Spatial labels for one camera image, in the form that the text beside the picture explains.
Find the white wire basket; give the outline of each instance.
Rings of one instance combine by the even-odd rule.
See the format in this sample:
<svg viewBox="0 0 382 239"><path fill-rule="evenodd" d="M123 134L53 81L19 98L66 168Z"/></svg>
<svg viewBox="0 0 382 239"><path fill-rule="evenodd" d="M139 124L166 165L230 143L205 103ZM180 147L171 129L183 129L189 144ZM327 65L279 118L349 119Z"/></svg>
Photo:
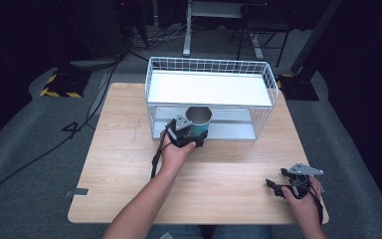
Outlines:
<svg viewBox="0 0 382 239"><path fill-rule="evenodd" d="M190 107L212 111L207 139L255 140L278 101L268 63L150 58L145 98L153 138Z"/></svg>

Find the wooden table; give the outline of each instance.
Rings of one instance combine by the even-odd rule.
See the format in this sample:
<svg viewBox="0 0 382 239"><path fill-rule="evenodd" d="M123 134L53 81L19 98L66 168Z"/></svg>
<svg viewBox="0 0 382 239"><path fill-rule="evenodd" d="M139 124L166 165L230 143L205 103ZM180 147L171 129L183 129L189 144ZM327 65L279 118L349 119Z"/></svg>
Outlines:
<svg viewBox="0 0 382 239"><path fill-rule="evenodd" d="M74 196L70 221L110 222L150 179L158 144L151 137L144 85L112 84L78 184L89 194ZM266 178L288 184L280 169L297 162L308 165L280 95L258 140L206 139L191 152L155 223L295 223Z"/></svg>

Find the stainless steel cup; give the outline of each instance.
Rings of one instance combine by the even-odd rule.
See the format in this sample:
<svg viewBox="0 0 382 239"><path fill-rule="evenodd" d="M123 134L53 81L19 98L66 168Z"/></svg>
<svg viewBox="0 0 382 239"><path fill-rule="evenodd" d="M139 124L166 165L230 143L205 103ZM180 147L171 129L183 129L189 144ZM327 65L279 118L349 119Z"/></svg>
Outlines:
<svg viewBox="0 0 382 239"><path fill-rule="evenodd" d="M207 107L190 107L185 113L188 120L192 121L189 136L200 136L204 131L209 130L212 111Z"/></svg>

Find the cable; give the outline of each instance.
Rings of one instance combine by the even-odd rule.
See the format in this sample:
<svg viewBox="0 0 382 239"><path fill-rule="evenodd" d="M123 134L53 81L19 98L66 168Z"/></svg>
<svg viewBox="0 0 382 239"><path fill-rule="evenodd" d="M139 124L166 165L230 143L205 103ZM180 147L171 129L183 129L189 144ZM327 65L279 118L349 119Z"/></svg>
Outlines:
<svg viewBox="0 0 382 239"><path fill-rule="evenodd" d="M172 142L168 142L166 145L164 145L163 148L162 148L162 151L163 151L167 146L169 146L170 144L172 144Z"/></svg>
<svg viewBox="0 0 382 239"><path fill-rule="evenodd" d="M116 69L116 67L119 65L120 61L118 61L111 69L110 69L110 73L109 73L109 79L111 78L111 76L113 75L113 72L114 70ZM108 89L108 85L109 84L106 84L106 87L104 89L104 93L103 95L107 92L107 89ZM95 110L92 112L92 114L86 119L85 122L83 122L79 128L77 128L76 130L74 130L68 137L66 137L64 140L62 140L60 143L58 143L56 146L52 147L51 149L49 149L48 151L46 151L45 153L43 153L42 155L36 157L35 159L29 161L28 163L24 164L22 167L18 168L17 170L15 170L14 172L12 172L11 174L9 174L8 176L6 176L4 179L2 179L0 181L0 186L5 183L8 179L10 179L11 177L13 177L14 175L16 175L18 172L22 171L23 169L25 169L26 167L28 167L29 165L35 163L36 161L40 160L41 158L47 156L49 153L55 151L57 148L59 148L61 145L63 145L64 143L66 143L70 138L72 138L77 132L79 132L85 125L86 123L89 122L89 120L96 114L97 112L97 109L100 107L101 103L103 101L103 98L100 99L97 107L95 108Z"/></svg>
<svg viewBox="0 0 382 239"><path fill-rule="evenodd" d="M108 86L108 84L109 84L109 82L110 82L110 78L111 78L111 75L109 76L109 74L110 74L111 71L113 71L113 67L110 68L110 70L107 72L105 82L101 85L100 88L98 88L97 94L95 94L95 98L93 99L93 102L94 102L94 101L96 100L98 94L100 93L101 89L103 89L103 87L106 86L106 88L105 88L105 90L104 90L104 93L101 95L101 99L100 99L100 102L98 103L97 109L98 109L98 107L100 106L101 102L103 101L103 99L104 99L104 95L105 95L105 93L106 93L106 91L107 91L107 86ZM92 106L93 106L93 104L90 104L89 109L88 109L88 111L87 111L87 114L86 114L86 122L87 122L87 125L88 125L90 128L92 128L93 130L96 130L96 128L95 128L94 126L91 126L91 125L89 124L89 121L87 120L87 119L89 118L90 110L92 109Z"/></svg>
<svg viewBox="0 0 382 239"><path fill-rule="evenodd" d="M164 139L166 137L166 134L167 134L167 130L171 127L171 125L173 124L173 120L171 122L169 122L165 127L165 131L163 132L163 135L162 137L160 138L160 143L159 143L159 146L157 147L157 150L156 150L156 154L153 156L153 160L151 160L151 165L153 166L151 168L151 176L150 176L150 179L153 178L155 175L156 175L156 169L157 169L157 164L159 163L159 158L160 158L160 155L162 154L163 152L163 149L165 149L165 147L167 147L170 143L166 144L165 146L163 146L163 142L164 142Z"/></svg>
<svg viewBox="0 0 382 239"><path fill-rule="evenodd" d="M198 17L195 17L191 20L191 23L197 19ZM167 34L166 33L166 30L164 32L164 34L162 34L161 36L158 36L156 37L156 35L160 32L160 31L157 31L156 34L151 37L151 38L148 38L148 40L150 40L150 44L149 44L149 47L138 47L138 46L135 46L135 43L142 43L143 41L142 40L138 40L138 41L135 41L135 40L131 40L131 46L130 48L132 48L133 50L136 50L136 51L147 51L147 50L154 50L156 49L157 47L159 47L161 44L163 43L170 43L170 42L173 42L175 40L177 40L178 38L183 38L185 37L185 35L181 35L181 36L177 36L177 37L174 37L176 34L178 34L179 32L181 32L181 30L184 30L185 28L187 27L187 24L181 26L180 28L176 29L176 30L173 30L171 34Z"/></svg>
<svg viewBox="0 0 382 239"><path fill-rule="evenodd" d="M311 190L309 190L309 188L306 188L305 186L303 186L302 188L304 188L309 193L309 195L311 195L312 198L314 199L315 206L317 207L317 212L318 212L318 220L321 226L323 221L323 206L321 205L321 202L318 199L315 188L312 185L310 185L309 187L312 188L314 192L311 192Z"/></svg>
<svg viewBox="0 0 382 239"><path fill-rule="evenodd" d="M154 49L153 45L160 40L163 41L163 39L168 35L167 30L164 30L162 35L157 36L159 32L160 32L160 30L157 31L152 37L147 39L149 42L148 47L147 46L137 46L137 43L143 43L143 41L140 38L138 38L138 40L135 40L134 37L132 37L130 40L130 44L131 44L130 48L137 50L137 51L147 51L147 50Z"/></svg>
<svg viewBox="0 0 382 239"><path fill-rule="evenodd" d="M132 55L134 55L136 58L139 58L139 59L141 59L141 60L143 60L143 61L145 61L145 62L149 62L148 59L146 59L146 58L144 58L144 57L141 57L140 55L138 55L138 54L132 52L131 50L128 50L128 52L131 53Z"/></svg>

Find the hand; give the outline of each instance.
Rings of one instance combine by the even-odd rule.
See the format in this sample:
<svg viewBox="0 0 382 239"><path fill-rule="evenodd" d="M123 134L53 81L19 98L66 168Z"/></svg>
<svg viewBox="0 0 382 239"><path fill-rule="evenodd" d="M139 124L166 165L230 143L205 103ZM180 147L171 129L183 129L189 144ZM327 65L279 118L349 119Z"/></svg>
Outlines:
<svg viewBox="0 0 382 239"><path fill-rule="evenodd" d="M162 148L164 149L162 151L162 166L160 172L174 175L178 174L185 163L188 153L191 152L195 146L196 143L192 141L183 147L177 147L171 143L167 135L163 140Z"/></svg>
<svg viewBox="0 0 382 239"><path fill-rule="evenodd" d="M311 188L311 192L320 199L321 183L314 176L309 177L309 182L315 190ZM313 229L321 230L317 207L310 194L307 194L302 199L296 199L287 187L282 187L282 192L289 203L293 216L304 232L307 230L312 231Z"/></svg>

